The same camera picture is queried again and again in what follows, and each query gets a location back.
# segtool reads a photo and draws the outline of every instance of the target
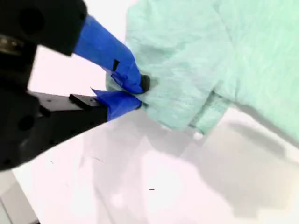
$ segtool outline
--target light green towel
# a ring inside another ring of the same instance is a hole
[[[139,0],[127,22],[154,120],[207,133],[238,102],[299,140],[298,0]]]

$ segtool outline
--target white table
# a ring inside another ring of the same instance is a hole
[[[88,1],[121,40],[130,3]],[[90,86],[105,88],[98,66],[39,48],[32,90],[92,95]],[[296,147],[235,108],[204,139],[137,111],[14,174],[42,224],[297,224],[298,161]]]

